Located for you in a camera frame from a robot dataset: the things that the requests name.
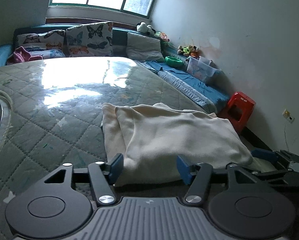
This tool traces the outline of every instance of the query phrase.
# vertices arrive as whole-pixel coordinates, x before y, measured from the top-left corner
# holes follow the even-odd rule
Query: butterfly print
[[[45,50],[45,49],[42,49],[40,47],[34,47],[34,46],[32,46],[32,47],[26,47],[24,49],[27,50],[28,52],[32,52],[32,51],[44,51]]]
[[[50,53],[51,58],[64,57],[64,53],[59,49],[52,49]]]
[[[62,49],[62,43],[61,42],[59,42],[57,44],[55,44],[55,43],[53,43],[53,44],[47,43],[46,44],[46,48],[47,49]]]
[[[112,45],[113,45],[113,44],[112,44],[112,37],[106,37],[106,39],[108,40],[109,45],[112,46]]]
[[[83,32],[78,33],[75,38],[71,35],[66,35],[66,37],[68,40],[68,45],[70,45],[70,46],[81,45],[82,38],[83,38]]]
[[[83,27],[83,25],[77,25],[77,26],[74,26],[74,27],[67,28],[67,31],[70,31],[70,30],[73,30],[73,29],[82,28],[82,27]]]
[[[107,25],[108,25],[108,31],[111,32],[113,29],[113,22],[108,22]]]
[[[54,31],[50,31],[48,33],[45,34],[44,39],[52,36],[54,33],[57,33],[58,35],[65,37],[65,31],[63,30],[54,30]]]
[[[88,54],[89,53],[86,46],[81,46],[81,47],[78,47],[78,48],[72,48],[72,49],[69,49],[69,50],[75,55],[77,55],[79,53],[81,53],[81,54]]]
[[[107,45],[107,41],[103,41],[100,44],[93,44],[93,43],[89,43],[87,44],[87,47],[91,48],[91,49],[105,49],[105,46]]]
[[[87,30],[88,30],[88,38],[91,39],[93,38],[93,36],[96,34],[99,36],[99,37],[103,37],[103,33],[102,33],[102,30],[103,30],[103,27],[104,27],[104,24],[98,26],[98,28],[96,30],[94,30],[91,26],[87,25]]]
[[[41,41],[39,40],[39,35],[37,34],[29,34],[26,35],[26,39],[24,40],[25,43],[40,43]]]

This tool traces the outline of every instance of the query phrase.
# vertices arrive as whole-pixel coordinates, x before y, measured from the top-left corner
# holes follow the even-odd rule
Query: window frame
[[[80,3],[53,3],[52,1],[53,0],[50,0],[49,6],[57,6],[57,5],[60,5],[60,6],[82,6],[82,7],[88,7],[88,8],[97,8],[97,9],[104,9],[104,10],[110,10],[110,11],[115,11],[115,12],[127,13],[127,14],[131,14],[131,15],[139,16],[139,17],[142,17],[142,18],[145,18],[145,19],[149,19],[156,0],[152,0],[152,3],[151,3],[150,8],[148,10],[148,15],[147,16],[143,15],[143,14],[134,13],[134,12],[124,10],[123,8],[125,6],[126,0],[123,0],[122,6],[119,10],[118,9],[113,9],[113,8],[108,8],[108,7],[103,7],[103,6],[89,5],[88,4],[89,0],[86,1],[86,4],[80,4]]]

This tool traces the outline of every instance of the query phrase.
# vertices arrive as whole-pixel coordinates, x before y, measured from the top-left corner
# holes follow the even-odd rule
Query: bed
[[[124,57],[57,58],[0,67],[11,119],[0,148],[0,239],[11,238],[6,203],[62,163],[106,161],[101,106],[153,105],[204,111],[157,74]],[[88,185],[77,190],[91,198]],[[181,196],[182,182],[133,185],[120,195]]]

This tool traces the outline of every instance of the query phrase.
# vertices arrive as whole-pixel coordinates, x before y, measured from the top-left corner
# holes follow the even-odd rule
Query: wall socket
[[[295,118],[293,116],[291,116],[291,112],[289,112],[287,109],[284,110],[283,116],[290,123],[292,123],[295,120]]]

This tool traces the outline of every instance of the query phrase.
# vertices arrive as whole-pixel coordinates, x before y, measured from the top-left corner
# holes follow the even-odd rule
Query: stuffed toy
[[[169,42],[170,39],[168,38],[168,36],[163,33],[163,32],[156,32],[155,36],[159,37],[161,40],[165,41],[165,42]]]
[[[196,46],[189,45],[188,47],[183,48],[181,45],[179,45],[177,54],[184,55],[185,57],[191,56],[198,59],[198,51],[199,48]]]
[[[144,22],[137,24],[137,32],[152,36],[156,33],[156,31],[152,28],[151,25],[146,25],[146,23]]]

